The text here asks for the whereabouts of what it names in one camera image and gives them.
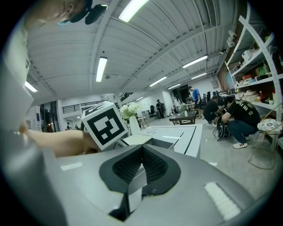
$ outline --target ceiling light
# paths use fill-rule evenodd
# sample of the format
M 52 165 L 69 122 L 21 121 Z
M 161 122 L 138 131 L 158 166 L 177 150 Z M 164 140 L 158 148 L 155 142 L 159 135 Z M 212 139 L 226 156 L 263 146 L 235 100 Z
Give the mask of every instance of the ceiling light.
M 27 81 L 25 82 L 25 86 L 26 86 L 26 88 L 30 89 L 34 93 L 37 92 L 37 89 L 34 88 L 32 85 L 30 85 Z
M 131 0 L 118 18 L 122 21 L 129 22 L 136 12 L 148 1 L 149 0 Z
M 96 73 L 96 81 L 99 82 L 99 83 L 102 80 L 102 76 L 103 76 L 103 72 L 104 72 L 106 63 L 107 63 L 107 58 L 106 57 L 101 57 L 99 59 L 97 73 Z
M 178 87 L 179 85 L 181 85 L 181 84 L 175 85 L 175 86 L 170 87 L 170 88 L 168 88 L 168 89 L 169 89 L 169 90 L 170 90 L 170 89 L 173 89 L 173 88 L 175 88 L 175 87 Z
M 198 77 L 200 77 L 200 76 L 203 76 L 203 75 L 206 75 L 207 73 L 205 72 L 205 73 L 203 73 L 203 74 L 201 74 L 201 75 L 198 75 L 198 76 L 196 76 L 196 77 L 193 77 L 193 78 L 191 78 L 191 79 L 196 79 L 196 78 L 198 78 Z
M 156 81 L 155 83 L 152 83 L 151 85 L 150 85 L 150 87 L 153 87 L 155 84 L 157 84 L 157 83 L 159 83 L 159 82 L 161 82 L 162 80 L 164 80 L 165 78 L 167 78 L 166 76 L 164 76 L 163 78 L 161 78 L 161 79 L 159 79 L 158 81 Z
M 198 63 L 198 62 L 200 62 L 200 61 L 202 61 L 202 60 L 205 60 L 205 59 L 207 59 L 207 55 L 206 55 L 206 56 L 203 56 L 203 57 L 201 57 L 201 58 L 199 58 L 199 59 L 196 59 L 196 60 L 194 60 L 194 61 L 192 61 L 192 62 L 190 62 L 190 63 L 188 63 L 188 64 L 185 64 L 185 65 L 183 66 L 183 68 L 187 68 L 187 67 L 189 67 L 189 66 L 191 66 L 191 65 L 193 65 L 193 64 L 196 64 L 196 63 Z

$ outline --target floor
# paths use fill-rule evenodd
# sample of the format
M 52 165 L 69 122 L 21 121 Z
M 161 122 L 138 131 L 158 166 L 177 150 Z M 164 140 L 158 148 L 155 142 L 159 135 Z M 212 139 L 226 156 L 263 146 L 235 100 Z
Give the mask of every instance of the floor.
M 277 154 L 273 169 L 262 170 L 254 167 L 248 160 L 252 156 L 253 140 L 248 141 L 248 146 L 242 149 L 234 149 L 236 143 L 233 138 L 216 141 L 212 132 L 215 129 L 207 125 L 206 120 L 197 119 L 196 124 L 203 124 L 201 138 L 200 158 L 209 162 L 217 169 L 240 183 L 250 194 L 258 199 L 270 191 L 276 183 L 283 169 L 281 157 Z M 149 126 L 173 125 L 169 117 L 164 120 L 156 119 L 148 122 Z

